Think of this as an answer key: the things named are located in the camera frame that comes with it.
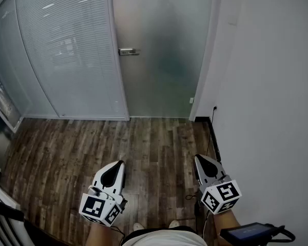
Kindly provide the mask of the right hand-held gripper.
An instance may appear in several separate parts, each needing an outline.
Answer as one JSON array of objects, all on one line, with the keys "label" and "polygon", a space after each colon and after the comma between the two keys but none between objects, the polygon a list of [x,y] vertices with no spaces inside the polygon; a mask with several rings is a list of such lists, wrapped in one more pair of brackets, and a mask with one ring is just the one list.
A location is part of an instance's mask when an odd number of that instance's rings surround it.
[{"label": "right hand-held gripper", "polygon": [[229,175],[222,176],[222,165],[211,157],[195,155],[194,171],[202,194],[200,201],[212,214],[232,209],[242,196],[237,182]]}]

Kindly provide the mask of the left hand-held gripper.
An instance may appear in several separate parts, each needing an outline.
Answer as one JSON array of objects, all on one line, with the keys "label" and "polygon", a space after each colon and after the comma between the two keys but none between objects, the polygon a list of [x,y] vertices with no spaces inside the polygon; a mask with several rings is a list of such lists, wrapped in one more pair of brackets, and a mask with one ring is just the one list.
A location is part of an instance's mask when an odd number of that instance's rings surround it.
[{"label": "left hand-held gripper", "polygon": [[[125,210],[127,200],[120,194],[124,187],[125,162],[112,162],[95,174],[88,193],[83,193],[79,214],[90,222],[111,227]],[[112,194],[102,190],[112,190]]]}]

